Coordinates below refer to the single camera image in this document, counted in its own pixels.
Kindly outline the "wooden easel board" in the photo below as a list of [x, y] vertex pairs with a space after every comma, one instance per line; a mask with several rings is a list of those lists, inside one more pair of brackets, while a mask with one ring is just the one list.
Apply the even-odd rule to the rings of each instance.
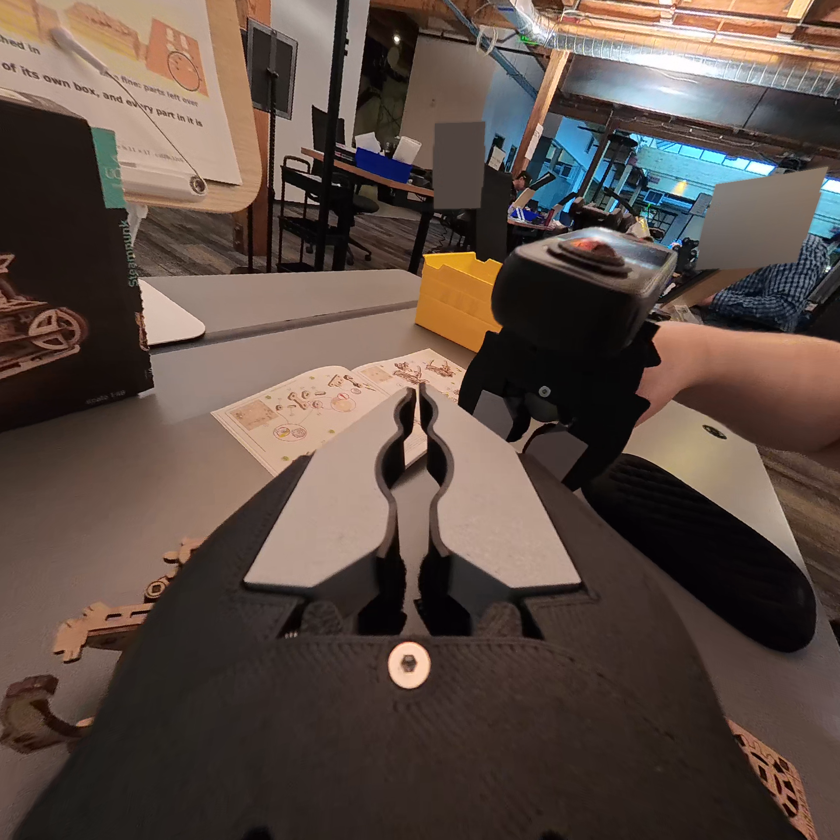
[[207, 194], [199, 203], [125, 192], [125, 199], [129, 203], [185, 208], [212, 214], [233, 214], [245, 210], [254, 202], [263, 183], [264, 167], [259, 153], [236, 3], [206, 1], [206, 12], [218, 86], [242, 182], [239, 185], [230, 185], [210, 181]]

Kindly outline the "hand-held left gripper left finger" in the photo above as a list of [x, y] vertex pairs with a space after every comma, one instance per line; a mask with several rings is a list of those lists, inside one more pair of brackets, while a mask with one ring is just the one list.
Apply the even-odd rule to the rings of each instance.
[[406, 468], [417, 393], [387, 397], [305, 458], [243, 579], [254, 592], [327, 601], [363, 634], [405, 626], [406, 568], [392, 488]]

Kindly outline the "wooden support post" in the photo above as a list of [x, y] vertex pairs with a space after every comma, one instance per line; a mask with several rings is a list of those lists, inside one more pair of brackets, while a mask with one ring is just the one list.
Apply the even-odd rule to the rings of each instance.
[[538, 91], [533, 95], [534, 103], [511, 168], [514, 175], [524, 171], [532, 159], [533, 152], [542, 137], [544, 123], [549, 114], [554, 95], [567, 73], [571, 57], [572, 53], [569, 50], [559, 49], [552, 49], [545, 55], [539, 51], [532, 55], [532, 58], [537, 62], [538, 69], [542, 70], [542, 79]]

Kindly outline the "person's right forearm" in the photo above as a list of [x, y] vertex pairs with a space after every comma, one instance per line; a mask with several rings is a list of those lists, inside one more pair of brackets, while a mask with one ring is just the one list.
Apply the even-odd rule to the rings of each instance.
[[640, 425], [675, 401], [750, 443], [839, 468], [839, 344], [806, 335], [664, 322], [637, 395]]

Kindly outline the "black framed panel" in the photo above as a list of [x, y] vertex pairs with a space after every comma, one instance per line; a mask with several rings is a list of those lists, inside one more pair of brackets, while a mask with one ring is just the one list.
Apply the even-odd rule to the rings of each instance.
[[244, 44], [248, 85], [254, 109], [290, 120], [298, 42], [249, 18]]

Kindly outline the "large partly assembled wooden model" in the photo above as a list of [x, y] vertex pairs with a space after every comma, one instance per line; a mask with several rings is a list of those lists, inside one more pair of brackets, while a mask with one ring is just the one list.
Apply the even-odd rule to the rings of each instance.
[[[124, 654], [154, 604], [204, 542], [204, 538], [184, 538], [174, 551], [165, 553], [163, 561], [170, 568], [146, 586], [142, 603], [110, 606], [94, 602], [79, 617], [69, 618], [60, 624], [52, 647], [53, 654], [66, 665], [77, 662], [89, 648]], [[7, 687], [1, 706], [3, 747], [21, 754], [53, 747], [73, 751], [88, 733], [93, 717], [67, 721], [55, 714], [51, 701], [58, 685], [55, 675], [32, 675]]]

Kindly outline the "blue storage bin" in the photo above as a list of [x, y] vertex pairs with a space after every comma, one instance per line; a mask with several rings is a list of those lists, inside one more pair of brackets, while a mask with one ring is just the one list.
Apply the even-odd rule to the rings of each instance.
[[387, 181], [406, 184], [412, 175], [412, 165], [396, 161], [382, 153], [363, 148], [354, 150], [355, 167]]

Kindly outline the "yellow plastic bin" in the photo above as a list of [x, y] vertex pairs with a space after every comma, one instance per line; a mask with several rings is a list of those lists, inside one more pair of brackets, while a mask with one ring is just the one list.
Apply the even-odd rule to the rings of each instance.
[[478, 351], [488, 332], [501, 330], [490, 306], [501, 267], [500, 262], [480, 260], [473, 252], [426, 255], [416, 324], [463, 348]]

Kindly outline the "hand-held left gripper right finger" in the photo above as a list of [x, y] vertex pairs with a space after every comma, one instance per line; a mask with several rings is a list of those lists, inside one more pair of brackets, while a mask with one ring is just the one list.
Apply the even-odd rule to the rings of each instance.
[[418, 613], [431, 634], [471, 634], [497, 603], [579, 594], [583, 580], [519, 454], [431, 385], [418, 389], [429, 509]]

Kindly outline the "white rounded board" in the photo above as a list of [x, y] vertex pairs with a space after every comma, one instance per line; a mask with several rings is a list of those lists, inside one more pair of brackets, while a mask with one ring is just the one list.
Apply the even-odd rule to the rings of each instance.
[[206, 327], [200, 319], [145, 279], [139, 279], [139, 288], [143, 306], [143, 328], [150, 349], [192, 342], [204, 336]]

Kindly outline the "white instruction poster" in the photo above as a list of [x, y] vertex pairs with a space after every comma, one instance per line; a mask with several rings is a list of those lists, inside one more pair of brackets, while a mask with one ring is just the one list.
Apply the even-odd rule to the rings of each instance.
[[[67, 28], [101, 75], [49, 35]], [[113, 132], [127, 192], [201, 202], [239, 185], [204, 1], [2, 1], [2, 88]]]

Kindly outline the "open instruction booklet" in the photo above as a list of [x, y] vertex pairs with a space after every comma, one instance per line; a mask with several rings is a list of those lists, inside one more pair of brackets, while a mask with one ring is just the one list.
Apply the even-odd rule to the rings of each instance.
[[465, 372], [431, 349], [355, 369], [324, 366], [217, 409], [213, 416], [278, 476], [406, 386], [431, 385], [456, 403]]

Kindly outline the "wooden laser-cut parts sheet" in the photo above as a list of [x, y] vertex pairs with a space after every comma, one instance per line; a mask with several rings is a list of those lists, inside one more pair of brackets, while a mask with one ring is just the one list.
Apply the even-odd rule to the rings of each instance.
[[802, 777], [793, 763], [738, 723], [730, 719], [727, 719], [727, 723], [752, 770], [789, 823], [804, 838], [817, 839]]

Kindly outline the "silver ventilation duct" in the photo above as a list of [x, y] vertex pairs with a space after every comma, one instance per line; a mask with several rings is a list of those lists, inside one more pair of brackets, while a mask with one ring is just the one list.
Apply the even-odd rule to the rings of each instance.
[[511, 2], [493, 10], [536, 46], [575, 56], [721, 81], [838, 98], [838, 49], [774, 38], [698, 34], [594, 16], [541, 14]]

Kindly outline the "black office chair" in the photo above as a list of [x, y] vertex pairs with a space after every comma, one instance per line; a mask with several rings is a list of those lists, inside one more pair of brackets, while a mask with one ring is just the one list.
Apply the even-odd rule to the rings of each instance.
[[[355, 225], [355, 220], [361, 215], [377, 214], [380, 210], [378, 202], [361, 194], [361, 184], [352, 175], [344, 171], [334, 171], [332, 174], [332, 189], [344, 189], [349, 192], [352, 198], [352, 217], [350, 220], [350, 227]], [[372, 252], [369, 248], [364, 246], [361, 242], [354, 239], [352, 236], [348, 238], [348, 248], [346, 251], [346, 264], [348, 266], [354, 265], [354, 252], [352, 248], [359, 250], [364, 256], [364, 260], [371, 261]]]

